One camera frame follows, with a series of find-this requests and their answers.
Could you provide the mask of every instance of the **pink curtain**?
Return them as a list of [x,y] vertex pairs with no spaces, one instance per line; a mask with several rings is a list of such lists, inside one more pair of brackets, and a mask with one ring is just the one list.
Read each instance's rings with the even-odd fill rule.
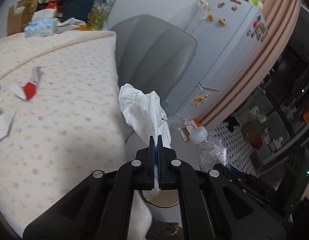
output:
[[262,82],[287,45],[296,26],[302,0],[260,0],[268,35],[222,96],[207,110],[200,124],[215,128]]

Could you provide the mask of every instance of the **silver screw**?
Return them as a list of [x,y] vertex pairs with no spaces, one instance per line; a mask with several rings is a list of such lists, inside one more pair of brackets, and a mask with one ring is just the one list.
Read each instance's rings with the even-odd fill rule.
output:
[[138,167],[138,166],[141,165],[141,161],[139,161],[139,160],[133,160],[133,161],[131,162],[131,165],[134,166],[134,167]]
[[96,179],[99,179],[103,176],[103,172],[102,171],[95,171],[93,173],[93,177],[96,178]]
[[180,165],[181,165],[181,161],[179,161],[179,160],[172,160],[172,161],[171,161],[171,164],[172,164],[173,166],[180,166]]
[[211,170],[211,171],[209,171],[209,174],[210,174],[211,177],[214,177],[214,178],[216,178],[220,175],[219,171],[217,171],[217,170]]

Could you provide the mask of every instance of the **brown box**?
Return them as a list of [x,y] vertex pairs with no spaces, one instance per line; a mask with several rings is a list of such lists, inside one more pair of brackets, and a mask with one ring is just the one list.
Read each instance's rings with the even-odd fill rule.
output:
[[264,128],[258,120],[252,120],[242,127],[241,133],[244,141],[251,143],[253,139],[259,138],[264,134]]
[[20,33],[31,23],[33,13],[36,11],[38,0],[21,0],[16,8],[24,6],[21,13],[15,14],[15,6],[8,8],[7,34]]

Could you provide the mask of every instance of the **plastic bottle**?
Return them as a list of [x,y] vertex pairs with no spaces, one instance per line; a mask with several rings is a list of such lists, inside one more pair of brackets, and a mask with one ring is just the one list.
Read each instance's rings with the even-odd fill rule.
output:
[[91,12],[88,15],[88,30],[102,30],[106,16],[110,8],[108,8],[107,0],[94,0]]
[[189,139],[195,144],[195,154],[198,158],[200,169],[208,172],[213,168],[213,165],[218,163],[218,160],[213,158],[211,154],[215,143],[211,142],[208,131],[203,126],[194,129],[190,133]]

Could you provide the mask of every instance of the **white refrigerator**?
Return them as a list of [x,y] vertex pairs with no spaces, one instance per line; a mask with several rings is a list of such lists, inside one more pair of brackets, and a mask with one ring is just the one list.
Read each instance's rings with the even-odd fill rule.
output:
[[[168,115],[177,112],[187,119],[204,115],[267,35],[260,7],[244,0],[206,1],[210,9],[194,12],[184,29],[198,47],[186,73],[161,103]],[[213,20],[203,19],[207,15]]]

